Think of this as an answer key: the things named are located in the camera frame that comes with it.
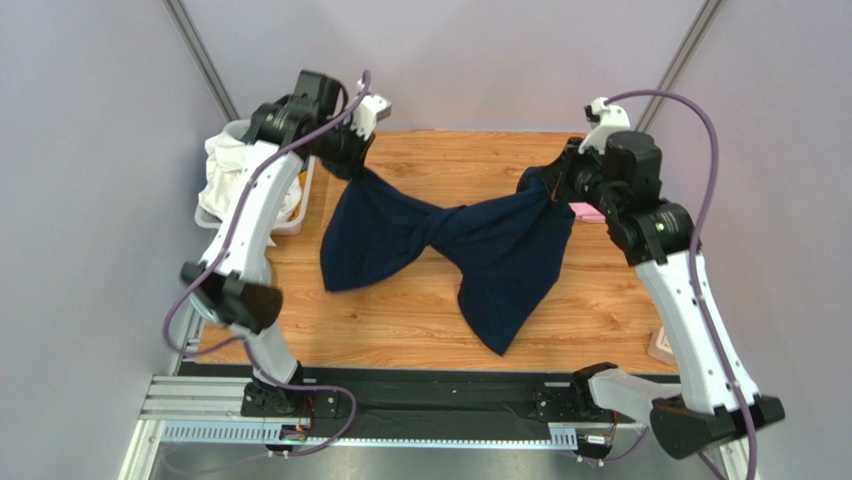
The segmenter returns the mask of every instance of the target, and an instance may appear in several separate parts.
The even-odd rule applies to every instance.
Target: white cloth
[[[245,182],[240,181],[240,174],[246,158],[246,144],[239,139],[248,131],[249,123],[249,120],[233,121],[225,125],[222,133],[204,142],[208,155],[207,186],[198,194],[198,204],[220,219],[228,212],[231,197],[239,196],[245,187]],[[273,228],[289,222],[301,200],[302,187],[296,179],[287,190]]]

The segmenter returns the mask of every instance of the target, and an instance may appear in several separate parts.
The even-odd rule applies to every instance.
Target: metal pole
[[[695,52],[698,50],[701,40],[704,39],[704,35],[707,34],[707,31],[710,29],[710,25],[719,14],[719,10],[722,8],[724,3],[725,0],[706,0],[704,2],[704,5],[702,5],[701,10],[699,10],[698,15],[692,22],[692,26],[689,27],[689,31],[686,32],[686,36],[683,37],[683,41],[681,42],[677,53],[675,53],[674,58],[672,58],[669,67],[666,69],[666,73],[657,85],[659,90],[666,92],[674,90],[675,85],[686,70],[686,66],[689,64],[689,61],[692,60],[692,56],[695,55]],[[647,132],[651,128],[651,125],[653,125],[657,116],[659,116],[664,102],[665,99],[662,97],[654,97],[651,99],[648,106],[645,107],[645,111],[642,112],[639,122],[636,124],[637,131]]]
[[[189,16],[183,0],[163,0],[163,5],[166,6],[166,10],[172,16],[175,25],[178,27],[178,31],[180,31],[183,40],[186,42],[186,46],[195,59],[195,63],[198,64],[198,68],[201,70],[201,74],[204,76],[204,80],[207,82],[207,86],[210,87],[213,98],[216,99],[216,103],[219,104],[219,108],[222,110],[225,118],[229,122],[238,120],[240,113],[228,95],[228,91],[225,89],[225,85],[222,83],[222,79],[213,65],[210,54],[204,47],[204,42],[201,41],[201,36],[199,36],[198,30],[196,30],[195,24],[192,23],[192,18]]]

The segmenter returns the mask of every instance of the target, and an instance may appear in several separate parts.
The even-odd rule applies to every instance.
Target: dark blue shirt
[[[527,169],[514,195],[444,209],[365,169],[347,185],[323,237],[326,290],[380,282],[431,245],[462,272],[458,302],[470,328],[504,354],[559,278],[574,223],[568,204],[550,201],[540,171]]]

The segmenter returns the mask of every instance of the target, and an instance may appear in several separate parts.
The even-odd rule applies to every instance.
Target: wood grain surface
[[[367,165],[402,192],[443,207],[514,192],[521,173],[546,165],[568,134],[380,132]],[[279,321],[304,365],[503,371],[573,371],[610,361],[631,372],[673,372],[646,353],[660,320],[604,225],[576,223],[559,281],[503,357],[470,331],[456,303],[458,268],[427,248],[384,282],[325,292],[320,241],[345,182],[317,167],[302,232],[267,251],[284,291]],[[206,326],[201,348],[230,337]],[[202,362],[247,363],[239,344]]]

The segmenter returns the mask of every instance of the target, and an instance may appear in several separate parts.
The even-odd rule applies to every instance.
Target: fabric
[[[463,274],[458,302],[470,328],[504,354],[559,278],[574,223],[567,204],[550,201],[540,170],[524,172],[514,195],[443,209],[365,169],[344,190],[323,237],[325,288],[380,282],[431,245]]]
[[[225,125],[219,135],[204,142],[207,151],[207,186],[198,194],[198,204],[210,214],[224,218],[233,195],[245,187],[240,182],[243,162],[246,158],[246,144],[242,139],[248,131],[249,120],[236,120]],[[293,182],[287,190],[287,196],[275,219],[275,228],[293,218],[293,211],[302,200],[302,187]]]
[[[595,207],[589,205],[588,203],[577,202],[571,203],[571,210],[574,210],[574,214],[577,215],[578,222],[584,223],[604,223],[606,222],[606,217],[597,210]]]

